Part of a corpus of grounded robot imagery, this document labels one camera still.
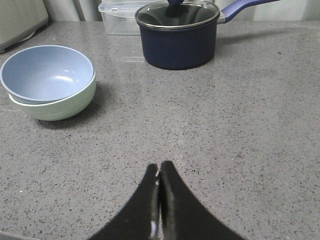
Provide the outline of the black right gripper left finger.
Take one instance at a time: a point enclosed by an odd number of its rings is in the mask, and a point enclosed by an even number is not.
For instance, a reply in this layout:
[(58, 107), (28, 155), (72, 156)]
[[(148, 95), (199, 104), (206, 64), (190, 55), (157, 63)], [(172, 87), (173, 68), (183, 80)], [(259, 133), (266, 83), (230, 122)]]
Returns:
[(124, 207), (91, 240), (156, 240), (158, 238), (160, 172), (149, 164)]

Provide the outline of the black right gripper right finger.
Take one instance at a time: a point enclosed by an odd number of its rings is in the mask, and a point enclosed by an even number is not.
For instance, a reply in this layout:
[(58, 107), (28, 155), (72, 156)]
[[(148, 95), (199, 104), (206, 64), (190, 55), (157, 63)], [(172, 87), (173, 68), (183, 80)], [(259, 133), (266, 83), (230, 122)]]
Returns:
[(173, 162), (160, 168), (160, 205), (165, 240), (242, 240), (213, 216), (194, 196)]

